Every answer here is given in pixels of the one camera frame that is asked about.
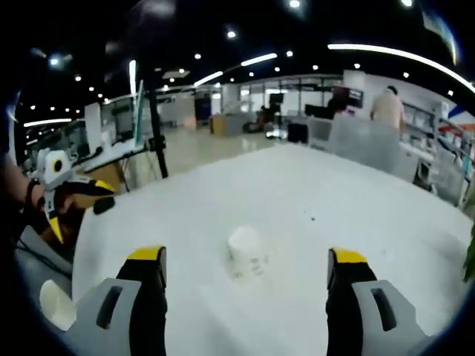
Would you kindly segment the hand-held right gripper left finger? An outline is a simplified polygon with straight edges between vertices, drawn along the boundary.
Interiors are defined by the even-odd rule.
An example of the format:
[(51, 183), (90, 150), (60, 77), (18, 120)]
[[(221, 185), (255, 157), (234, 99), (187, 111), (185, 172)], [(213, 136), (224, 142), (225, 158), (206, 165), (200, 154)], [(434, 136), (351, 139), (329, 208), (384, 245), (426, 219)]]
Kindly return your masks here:
[(73, 354), (165, 355), (166, 247), (138, 248), (110, 277), (94, 280), (95, 270), (93, 260), (75, 254)]

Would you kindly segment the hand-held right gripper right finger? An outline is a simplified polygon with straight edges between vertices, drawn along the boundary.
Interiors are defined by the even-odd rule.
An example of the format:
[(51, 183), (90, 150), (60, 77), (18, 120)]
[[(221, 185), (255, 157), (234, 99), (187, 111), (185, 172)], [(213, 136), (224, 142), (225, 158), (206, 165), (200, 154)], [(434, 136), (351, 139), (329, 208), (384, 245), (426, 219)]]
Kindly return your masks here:
[(431, 341), (413, 304), (357, 251), (329, 250), (326, 313), (328, 355), (419, 355)]

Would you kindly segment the person's left hand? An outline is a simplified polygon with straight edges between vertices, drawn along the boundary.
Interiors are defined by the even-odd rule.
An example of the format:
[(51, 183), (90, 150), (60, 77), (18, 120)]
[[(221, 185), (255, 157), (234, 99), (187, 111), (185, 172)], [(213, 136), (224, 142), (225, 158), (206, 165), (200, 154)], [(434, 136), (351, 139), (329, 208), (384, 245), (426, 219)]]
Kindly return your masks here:
[[(75, 204), (72, 190), (60, 186), (55, 190), (54, 205), (60, 214), (66, 214), (70, 207)], [(35, 211), (44, 211), (46, 188), (37, 179), (31, 179), (27, 185), (25, 204)]]

